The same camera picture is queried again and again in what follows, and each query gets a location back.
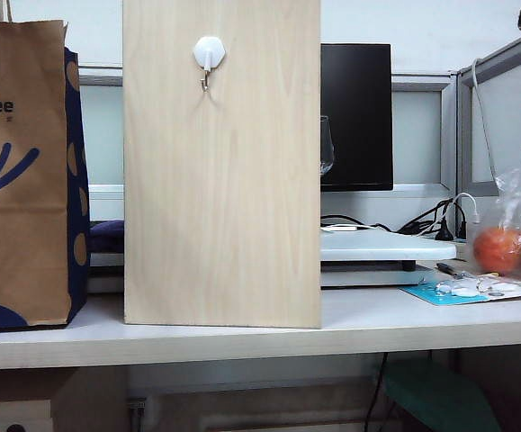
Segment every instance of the paper bag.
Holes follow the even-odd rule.
[[[84,304],[88,191],[75,60],[62,21],[0,22],[0,328],[63,324]]]

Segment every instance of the white adhesive hook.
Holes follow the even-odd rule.
[[[204,69],[204,78],[200,80],[202,91],[208,91],[208,75],[217,68],[224,59],[226,50],[222,41],[216,36],[204,36],[198,40],[193,49],[196,62]]]

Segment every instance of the orange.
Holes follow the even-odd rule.
[[[474,240],[474,257],[487,272],[506,274],[521,258],[521,234],[515,229],[486,228]]]

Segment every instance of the glass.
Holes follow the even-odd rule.
[[[330,132],[330,120],[320,115],[320,175],[325,175],[334,165],[334,145]]]

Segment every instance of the computer monitor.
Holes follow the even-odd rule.
[[[391,190],[391,47],[321,45],[321,114],[329,118],[335,162],[322,191]]]

